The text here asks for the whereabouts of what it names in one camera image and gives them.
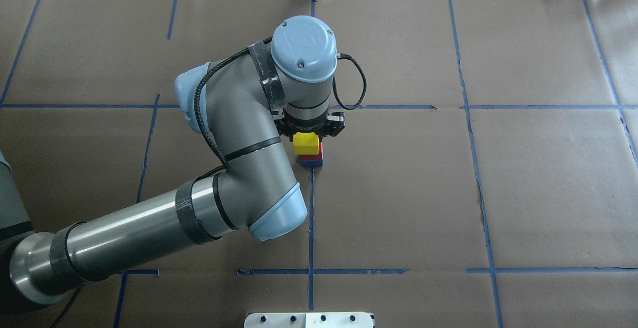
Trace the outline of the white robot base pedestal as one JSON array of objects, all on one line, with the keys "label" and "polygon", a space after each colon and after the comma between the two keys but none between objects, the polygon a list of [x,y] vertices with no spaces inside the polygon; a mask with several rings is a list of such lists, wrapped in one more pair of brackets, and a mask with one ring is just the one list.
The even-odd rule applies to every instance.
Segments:
[{"label": "white robot base pedestal", "polygon": [[249,314],[244,328],[375,328],[367,312],[303,312]]}]

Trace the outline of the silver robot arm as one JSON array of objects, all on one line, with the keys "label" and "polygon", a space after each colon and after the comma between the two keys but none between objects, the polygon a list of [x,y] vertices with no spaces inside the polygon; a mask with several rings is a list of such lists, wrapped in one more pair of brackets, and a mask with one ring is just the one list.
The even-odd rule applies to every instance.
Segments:
[{"label": "silver robot arm", "polygon": [[169,192],[56,233],[34,232],[2,158],[1,314],[55,305],[237,230],[271,240],[299,227],[308,210],[281,138],[321,141],[344,128],[343,114],[329,113],[340,58],[333,29],[301,15],[226,59],[178,75],[178,107],[220,165],[201,165],[198,177]]}]

